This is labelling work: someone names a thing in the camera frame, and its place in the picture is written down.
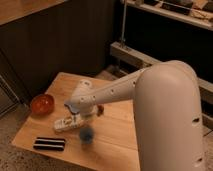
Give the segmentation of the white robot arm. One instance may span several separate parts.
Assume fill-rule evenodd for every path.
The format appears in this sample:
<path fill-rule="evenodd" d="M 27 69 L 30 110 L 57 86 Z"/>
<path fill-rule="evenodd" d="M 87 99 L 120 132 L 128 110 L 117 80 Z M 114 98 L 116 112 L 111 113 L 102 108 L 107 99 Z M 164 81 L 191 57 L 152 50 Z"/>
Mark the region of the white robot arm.
<path fill-rule="evenodd" d="M 205 171 L 200 92 L 188 64 L 158 63 L 98 89 L 84 81 L 70 101 L 85 115 L 96 104 L 127 99 L 133 101 L 141 171 Z"/>

